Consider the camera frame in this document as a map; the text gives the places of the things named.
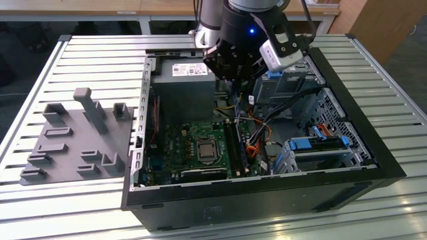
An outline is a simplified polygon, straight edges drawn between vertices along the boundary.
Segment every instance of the cable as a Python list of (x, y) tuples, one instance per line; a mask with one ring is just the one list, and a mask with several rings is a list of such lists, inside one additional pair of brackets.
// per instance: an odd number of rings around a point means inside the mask
[[(231, 115), (228, 115), (227, 113), (224, 113), (221, 110), (219, 110), (219, 109), (213, 109), (224, 118), (227, 118), (227, 119), (235, 119), (236, 117), (235, 116), (231, 116)], [(251, 120), (251, 121), (253, 121), (253, 119), (252, 118), (248, 118), (248, 117), (240, 117), (240, 119), (244, 119), (244, 120)]]
[(232, 109), (232, 108), (235, 108), (235, 105), (231, 105), (231, 106), (217, 106), (217, 107), (215, 107), (213, 109), (215, 109), (215, 110), (228, 110), (228, 109)]
[(28, 95), (28, 93), (9, 93), (9, 94), (0, 95), (0, 97), (15, 96), (15, 95)]
[(327, 137), (332, 136), (332, 134), (329, 133), (328, 128), (327, 128), (327, 126), (324, 124), (317, 124), (316, 127), (321, 129), (321, 131), (324, 132), (324, 135)]
[(280, 142), (271, 141), (271, 144), (277, 145), (280, 148), (283, 148), (283, 144)]
[(300, 0), (300, 4), (301, 4), (301, 8), (304, 9), (304, 14), (305, 14), (305, 18), (308, 20), (308, 24), (309, 24), (309, 28), (311, 28), (311, 42), (315, 41), (316, 38), (316, 34), (317, 34), (317, 28), (315, 26), (313, 20), (312, 20), (312, 16), (309, 15), (309, 11), (308, 11), (308, 7), (307, 7), (307, 2), (305, 0)]
[(248, 144), (253, 145), (253, 143), (256, 142), (264, 127), (267, 126), (267, 124), (271, 122), (271, 120), (279, 116), (279, 114), (288, 109), (289, 107), (292, 107), (292, 105), (295, 104), (295, 102), (304, 97), (305, 95), (309, 94), (316, 94), (321, 91), (321, 87), (313, 87), (313, 88), (308, 88), (303, 91), (300, 91), (299, 93), (296, 93), (287, 101), (284, 101), (283, 103), (280, 103), (269, 112), (269, 114), (265, 116), (264, 120), (261, 121), (261, 126), (257, 128), (257, 130), (253, 132), (252, 136), (248, 139)]
[(199, 30), (201, 19), (203, 0), (192, 0), (193, 18), (195, 18), (195, 32)]
[[(259, 120), (257, 118), (253, 117), (252, 110), (248, 111), (248, 116), (249, 116), (259, 124), (263, 123), (261, 120)], [(269, 127), (268, 125), (265, 125), (265, 127), (267, 127), (267, 130), (268, 130), (268, 136), (267, 136), (265, 142), (268, 142), (269, 138), (272, 137), (273, 131), (272, 131), (272, 129), (271, 129), (271, 127)]]

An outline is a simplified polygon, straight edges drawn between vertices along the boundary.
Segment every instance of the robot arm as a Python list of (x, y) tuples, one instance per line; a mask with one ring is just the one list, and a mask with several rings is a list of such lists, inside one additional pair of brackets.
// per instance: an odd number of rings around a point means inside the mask
[(295, 36), (277, 0), (204, 0), (196, 46), (216, 77), (243, 82), (295, 64), (311, 39)]

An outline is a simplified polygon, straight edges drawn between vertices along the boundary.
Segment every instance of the aluminum extrusion table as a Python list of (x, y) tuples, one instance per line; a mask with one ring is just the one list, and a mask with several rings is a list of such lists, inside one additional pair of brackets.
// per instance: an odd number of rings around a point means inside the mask
[(67, 109), (75, 88), (137, 112), (145, 49), (192, 48), (187, 35), (73, 36), (59, 41), (0, 145), (0, 238), (5, 239), (416, 239), (427, 232), (427, 117), (356, 39), (315, 40), (396, 157), (407, 178), (339, 210), (149, 233), (120, 210), (123, 178), (19, 185), (49, 102)]

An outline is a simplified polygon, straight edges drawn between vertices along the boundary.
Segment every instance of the floor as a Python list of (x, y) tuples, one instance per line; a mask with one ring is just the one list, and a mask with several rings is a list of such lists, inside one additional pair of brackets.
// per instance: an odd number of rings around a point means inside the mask
[[(51, 50), (60, 35), (71, 34), (76, 22), (43, 23)], [(117, 22), (96, 22), (100, 35), (119, 35), (121, 33)], [(15, 116), (24, 103), (39, 73), (44, 67), (51, 51), (31, 53), (17, 38), (0, 30), (0, 55), (17, 74), (17, 79), (0, 87), (0, 141), (3, 140)], [(408, 93), (421, 110), (427, 112), (427, 16), (416, 25), (416, 31), (396, 49), (385, 70)]]

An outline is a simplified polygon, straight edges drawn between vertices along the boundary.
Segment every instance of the black cable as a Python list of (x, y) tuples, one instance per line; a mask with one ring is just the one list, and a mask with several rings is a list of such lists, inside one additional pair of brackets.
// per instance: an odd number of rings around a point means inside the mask
[(283, 144), (280, 142), (272, 141), (271, 144), (277, 145), (280, 148), (283, 148)]
[(312, 16), (309, 15), (309, 11), (308, 11), (308, 7), (307, 7), (307, 2), (305, 0), (300, 0), (300, 4), (301, 4), (301, 8), (304, 9), (304, 14), (305, 14), (305, 18), (308, 20), (308, 24), (309, 24), (309, 28), (311, 28), (311, 42), (315, 40), (316, 38), (316, 34), (317, 34), (317, 28), (315, 26), (313, 20), (312, 20)]
[(199, 29), (199, 25), (200, 25), (200, 22), (201, 22), (201, 6), (203, 6), (203, 0), (200, 0), (200, 9), (197, 11), (197, 14), (199, 14), (197, 29)]
[(228, 115), (225, 112), (223, 112), (221, 110), (219, 110), (219, 109), (215, 109), (215, 111), (217, 111), (220, 114), (223, 114), (227, 118), (229, 118), (229, 119), (235, 119), (236, 117), (235, 116), (231, 116), (231, 115)]
[(195, 26), (197, 27), (197, 8), (196, 8), (196, 0), (192, 0), (192, 9), (193, 9)]
[(265, 116), (265, 118), (263, 119), (261, 123), (260, 123), (260, 127), (259, 129), (253, 132), (252, 136), (249, 137), (249, 145), (252, 146), (256, 143), (256, 140), (264, 130), (265, 125), (271, 122), (271, 120), (279, 116), (279, 114), (288, 109), (289, 107), (292, 107), (292, 105), (295, 104), (295, 102), (304, 97), (305, 95), (309, 94), (316, 94), (321, 91), (323, 87), (313, 87), (313, 88), (308, 88), (303, 91), (300, 91), (299, 93), (296, 93), (287, 101), (284, 101), (283, 103), (280, 103), (273, 109), (272, 111), (268, 113), (268, 115)]

